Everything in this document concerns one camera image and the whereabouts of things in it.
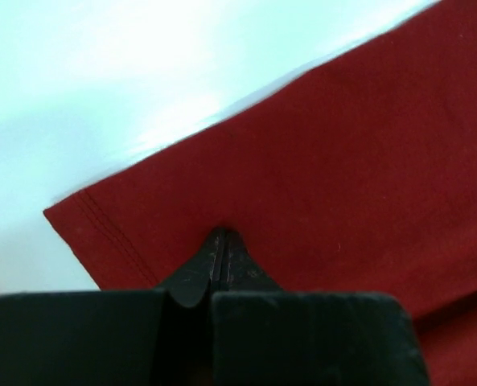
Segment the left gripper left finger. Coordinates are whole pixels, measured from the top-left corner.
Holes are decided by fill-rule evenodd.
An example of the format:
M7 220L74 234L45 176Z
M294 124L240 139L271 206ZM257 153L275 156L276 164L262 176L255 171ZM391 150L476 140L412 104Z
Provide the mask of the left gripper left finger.
M0 385L210 385L224 230L146 290L0 295Z

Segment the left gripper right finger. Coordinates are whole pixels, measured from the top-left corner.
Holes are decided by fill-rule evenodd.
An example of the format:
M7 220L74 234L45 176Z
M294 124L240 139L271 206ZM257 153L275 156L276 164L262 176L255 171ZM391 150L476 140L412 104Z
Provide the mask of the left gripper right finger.
M249 255L219 230L211 274L217 385L427 385L410 317L379 293L238 289Z

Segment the dark red t shirt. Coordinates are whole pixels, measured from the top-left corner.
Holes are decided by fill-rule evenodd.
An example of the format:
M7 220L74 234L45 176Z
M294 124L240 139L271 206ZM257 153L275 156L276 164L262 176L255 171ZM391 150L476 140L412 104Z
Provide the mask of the dark red t shirt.
M375 290L435 385L477 385L477 1L442 1L44 212L103 290L217 226L287 290Z

